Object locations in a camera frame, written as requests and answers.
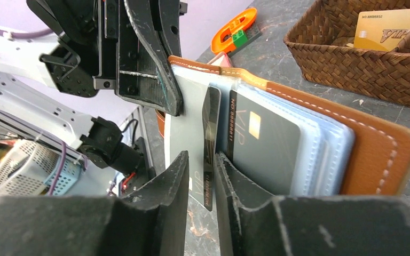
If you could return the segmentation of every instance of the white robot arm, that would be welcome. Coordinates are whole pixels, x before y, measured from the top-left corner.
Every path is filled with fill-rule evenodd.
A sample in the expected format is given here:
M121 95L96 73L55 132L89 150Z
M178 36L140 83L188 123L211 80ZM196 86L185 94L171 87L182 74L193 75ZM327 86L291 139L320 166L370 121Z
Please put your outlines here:
M6 122L0 125L23 137L37 137L54 145L60 139L78 149L80 137L88 136L93 126L92 116L70 109L15 78L23 76L56 88L39 57L51 53L57 39L55 34L28 40L0 36L0 120Z

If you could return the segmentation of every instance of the green block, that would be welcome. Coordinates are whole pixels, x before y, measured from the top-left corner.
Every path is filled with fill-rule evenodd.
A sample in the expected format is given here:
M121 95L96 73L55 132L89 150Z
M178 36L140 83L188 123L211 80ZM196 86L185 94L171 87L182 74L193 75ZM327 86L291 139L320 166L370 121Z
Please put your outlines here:
M238 48L244 45L248 39L244 30L241 29L236 34L232 35L232 40L233 44L236 46L236 48Z

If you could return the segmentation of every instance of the brown wicker basket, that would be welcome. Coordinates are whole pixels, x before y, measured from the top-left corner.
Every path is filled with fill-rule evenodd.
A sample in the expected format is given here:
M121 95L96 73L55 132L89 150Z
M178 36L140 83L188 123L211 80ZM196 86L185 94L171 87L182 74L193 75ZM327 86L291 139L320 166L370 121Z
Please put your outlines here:
M410 106L410 32L391 52L331 45L354 37L359 12L410 9L410 0L317 0L284 42L308 81Z

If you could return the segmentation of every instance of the red wire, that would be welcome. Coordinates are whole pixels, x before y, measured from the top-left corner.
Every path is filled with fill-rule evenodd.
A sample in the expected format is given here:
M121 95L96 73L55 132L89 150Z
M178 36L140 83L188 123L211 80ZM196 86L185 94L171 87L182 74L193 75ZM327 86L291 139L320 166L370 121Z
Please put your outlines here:
M123 190L126 189L126 186L127 186L128 181L130 181L135 175L136 175L135 172L132 173L132 174L130 174L130 176L122 183L122 188L123 188Z

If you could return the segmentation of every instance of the marble countertop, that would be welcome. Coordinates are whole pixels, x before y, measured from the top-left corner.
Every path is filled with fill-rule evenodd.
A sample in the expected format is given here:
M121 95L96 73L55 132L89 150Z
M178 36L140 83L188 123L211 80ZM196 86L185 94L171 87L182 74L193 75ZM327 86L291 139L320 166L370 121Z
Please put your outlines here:
M232 57L234 66L410 128L408 107L313 84L302 78L298 65L283 43L283 37L312 3L313 0L255 0L251 6L258 9L257 24L263 34ZM198 60L206 63L213 56L207 50ZM156 117L152 110L146 115L148 133L155 134L150 140L156 167L164 170L163 145L156 130ZM402 199L410 206L410 180ZM208 212L190 198L187 218L185 255L220 255L216 211Z

